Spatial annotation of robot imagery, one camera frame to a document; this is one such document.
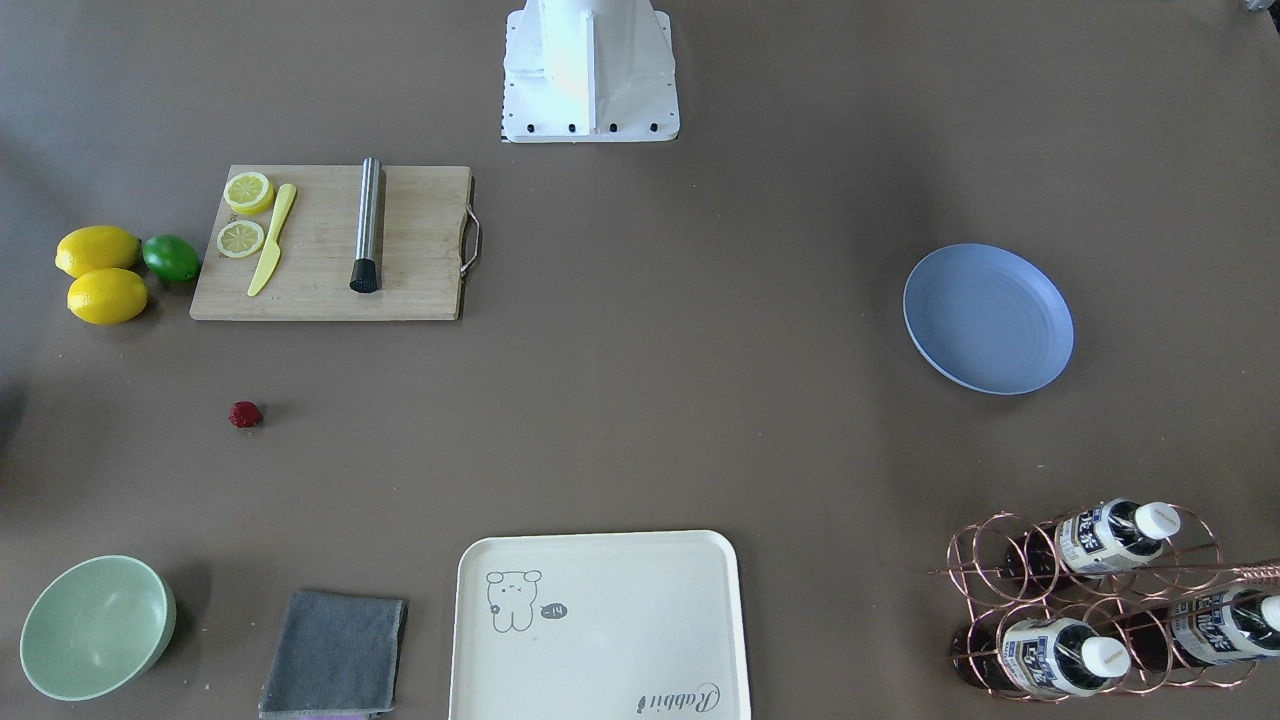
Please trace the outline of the green bowl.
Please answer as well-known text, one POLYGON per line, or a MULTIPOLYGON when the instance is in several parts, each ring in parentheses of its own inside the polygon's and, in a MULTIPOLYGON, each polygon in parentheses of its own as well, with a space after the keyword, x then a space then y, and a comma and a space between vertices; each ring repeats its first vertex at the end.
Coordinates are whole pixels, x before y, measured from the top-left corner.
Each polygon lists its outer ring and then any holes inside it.
POLYGON ((160 574, 131 556, 99 556, 65 570, 35 601, 20 666, 47 697, 93 700, 150 670, 175 625, 175 596, 160 574))

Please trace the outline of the yellow lemon lower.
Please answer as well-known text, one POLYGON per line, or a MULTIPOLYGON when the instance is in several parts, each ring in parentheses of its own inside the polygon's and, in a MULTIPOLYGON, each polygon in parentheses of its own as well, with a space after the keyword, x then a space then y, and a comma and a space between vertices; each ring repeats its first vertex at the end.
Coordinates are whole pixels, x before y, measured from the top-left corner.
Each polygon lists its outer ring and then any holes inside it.
POLYGON ((127 269, 105 268, 74 279, 67 293, 67 306, 82 322, 114 325, 141 314, 148 302, 143 279, 127 269))

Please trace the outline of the green lime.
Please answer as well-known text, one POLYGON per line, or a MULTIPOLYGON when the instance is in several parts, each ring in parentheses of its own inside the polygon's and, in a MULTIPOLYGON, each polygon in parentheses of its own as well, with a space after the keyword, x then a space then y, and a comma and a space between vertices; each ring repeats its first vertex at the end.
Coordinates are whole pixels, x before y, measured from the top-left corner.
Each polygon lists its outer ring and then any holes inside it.
POLYGON ((175 234, 157 234, 141 243, 143 264, 168 283, 193 281, 201 269, 200 255, 175 234))

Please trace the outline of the tea bottle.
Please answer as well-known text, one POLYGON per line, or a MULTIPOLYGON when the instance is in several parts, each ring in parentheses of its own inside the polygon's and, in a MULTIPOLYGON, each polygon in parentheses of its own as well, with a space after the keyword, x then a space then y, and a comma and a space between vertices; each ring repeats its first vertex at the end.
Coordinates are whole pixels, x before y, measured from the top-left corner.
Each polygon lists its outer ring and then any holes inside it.
POLYGON ((1043 701, 1091 697, 1132 670, 1125 643, 1070 618, 961 629, 952 639, 951 661, 970 685, 1043 701))
POLYGON ((1097 585, 1156 560, 1180 529, 1171 503, 1115 498, 1036 525, 1012 542, 998 574, 1041 591, 1097 585))
POLYGON ((1143 669, 1212 667, 1279 656, 1279 597, 1234 585, 1119 623, 1143 669))

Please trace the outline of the yellow plastic knife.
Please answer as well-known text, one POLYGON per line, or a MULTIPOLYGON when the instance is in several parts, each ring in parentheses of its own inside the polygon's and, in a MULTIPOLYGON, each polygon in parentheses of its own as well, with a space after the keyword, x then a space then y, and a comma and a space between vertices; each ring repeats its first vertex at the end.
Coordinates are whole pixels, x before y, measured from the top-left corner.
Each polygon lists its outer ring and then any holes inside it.
POLYGON ((271 279, 282 258, 279 238, 287 222, 291 209, 297 197, 297 187, 292 183, 282 184, 275 193, 270 223, 265 234, 264 246, 260 251, 259 263, 246 291, 248 297, 256 297, 271 279))

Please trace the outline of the lemon slice on board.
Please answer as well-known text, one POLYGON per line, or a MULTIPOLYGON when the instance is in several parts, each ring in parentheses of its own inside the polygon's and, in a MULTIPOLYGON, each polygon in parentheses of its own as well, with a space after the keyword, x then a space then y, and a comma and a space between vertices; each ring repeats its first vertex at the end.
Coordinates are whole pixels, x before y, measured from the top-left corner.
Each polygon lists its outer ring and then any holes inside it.
POLYGON ((257 252, 265 238, 266 231, 257 222, 239 219, 220 228, 215 245, 220 255, 239 259, 257 252))

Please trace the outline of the yellow lemon upper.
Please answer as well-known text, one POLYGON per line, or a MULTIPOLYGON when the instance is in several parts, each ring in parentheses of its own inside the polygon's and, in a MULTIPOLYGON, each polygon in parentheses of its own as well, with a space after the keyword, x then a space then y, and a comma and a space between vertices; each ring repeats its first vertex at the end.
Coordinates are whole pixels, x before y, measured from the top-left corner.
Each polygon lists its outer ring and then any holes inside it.
POLYGON ((141 241, 116 225, 87 225, 65 234, 54 264, 72 278, 101 269, 131 269, 140 260, 141 241))

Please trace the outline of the grey folded cloth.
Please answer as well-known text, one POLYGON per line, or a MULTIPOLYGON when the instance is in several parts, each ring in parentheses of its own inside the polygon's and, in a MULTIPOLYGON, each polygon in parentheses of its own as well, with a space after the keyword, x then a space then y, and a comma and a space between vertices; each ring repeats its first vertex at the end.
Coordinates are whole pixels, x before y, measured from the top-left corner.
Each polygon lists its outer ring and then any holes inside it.
POLYGON ((394 707, 406 602, 296 591, 285 607, 261 719, 371 719, 394 707))

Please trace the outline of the top tea bottle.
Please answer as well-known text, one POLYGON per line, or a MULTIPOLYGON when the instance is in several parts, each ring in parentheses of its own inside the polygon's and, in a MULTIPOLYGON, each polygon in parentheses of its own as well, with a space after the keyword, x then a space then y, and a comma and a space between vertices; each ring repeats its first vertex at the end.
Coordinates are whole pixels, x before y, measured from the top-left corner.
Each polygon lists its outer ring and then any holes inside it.
POLYGON ((1036 525, 1012 542, 998 574, 1041 591, 1097 585, 1156 560, 1180 529, 1171 503, 1115 498, 1036 525))

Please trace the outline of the yellow lemon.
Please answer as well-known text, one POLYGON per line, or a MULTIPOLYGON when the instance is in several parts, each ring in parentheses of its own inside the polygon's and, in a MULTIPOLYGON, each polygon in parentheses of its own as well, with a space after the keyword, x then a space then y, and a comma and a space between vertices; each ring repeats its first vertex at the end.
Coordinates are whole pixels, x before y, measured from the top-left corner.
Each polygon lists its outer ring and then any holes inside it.
POLYGON ((131 269, 140 260, 141 241, 116 225, 87 225, 65 234, 54 264, 72 278, 101 269, 131 269))
POLYGON ((82 322, 114 325, 141 314, 148 302, 143 279, 127 269, 105 268, 74 279, 67 293, 67 306, 82 322))

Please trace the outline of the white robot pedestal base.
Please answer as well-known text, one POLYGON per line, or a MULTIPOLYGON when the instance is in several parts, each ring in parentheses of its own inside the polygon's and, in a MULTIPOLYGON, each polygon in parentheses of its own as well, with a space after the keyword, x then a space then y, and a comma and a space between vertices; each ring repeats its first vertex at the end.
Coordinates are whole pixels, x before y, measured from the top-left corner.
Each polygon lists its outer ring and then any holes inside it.
POLYGON ((503 70, 506 142, 678 137, 671 19, 649 1, 527 1, 506 18, 503 70))

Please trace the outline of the cream rabbit tray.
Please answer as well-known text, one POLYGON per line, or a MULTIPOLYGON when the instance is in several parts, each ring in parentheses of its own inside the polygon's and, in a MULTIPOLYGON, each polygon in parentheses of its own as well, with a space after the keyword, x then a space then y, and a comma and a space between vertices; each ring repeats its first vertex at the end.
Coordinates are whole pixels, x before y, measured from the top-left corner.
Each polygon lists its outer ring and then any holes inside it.
POLYGON ((457 571, 453 719, 749 719, 733 546, 713 530, 492 537, 457 571))

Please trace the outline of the lower tea bottle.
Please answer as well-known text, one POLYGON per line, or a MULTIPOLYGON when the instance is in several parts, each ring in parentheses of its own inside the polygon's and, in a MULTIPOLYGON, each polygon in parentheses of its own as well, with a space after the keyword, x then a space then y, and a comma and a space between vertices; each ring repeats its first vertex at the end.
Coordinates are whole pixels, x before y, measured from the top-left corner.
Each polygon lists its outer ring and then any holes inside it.
POLYGON ((1043 701, 1091 697, 1132 670, 1125 643, 1070 618, 961 629, 952 639, 951 661, 970 685, 1043 701))
POLYGON ((1212 667, 1279 656, 1279 597, 1234 585, 1119 623, 1143 669, 1212 667))

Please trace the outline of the red strawberry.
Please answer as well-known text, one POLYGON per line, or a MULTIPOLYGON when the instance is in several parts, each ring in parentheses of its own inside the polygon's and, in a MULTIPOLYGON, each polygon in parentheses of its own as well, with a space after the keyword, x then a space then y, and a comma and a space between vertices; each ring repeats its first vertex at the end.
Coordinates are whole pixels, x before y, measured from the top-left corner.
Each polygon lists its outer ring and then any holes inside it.
POLYGON ((264 420, 264 414, 257 404, 250 401, 234 402, 228 413, 228 421, 237 429, 257 427, 264 420))

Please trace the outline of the blue plate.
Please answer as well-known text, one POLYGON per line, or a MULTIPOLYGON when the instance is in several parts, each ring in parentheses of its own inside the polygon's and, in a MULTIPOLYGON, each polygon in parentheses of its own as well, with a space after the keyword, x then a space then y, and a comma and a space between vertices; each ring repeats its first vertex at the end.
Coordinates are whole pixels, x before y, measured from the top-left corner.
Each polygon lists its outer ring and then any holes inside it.
POLYGON ((904 283, 902 319, 932 368, 986 395, 1044 388, 1075 348, 1060 288, 1024 258, 987 243, 950 245, 918 261, 904 283))

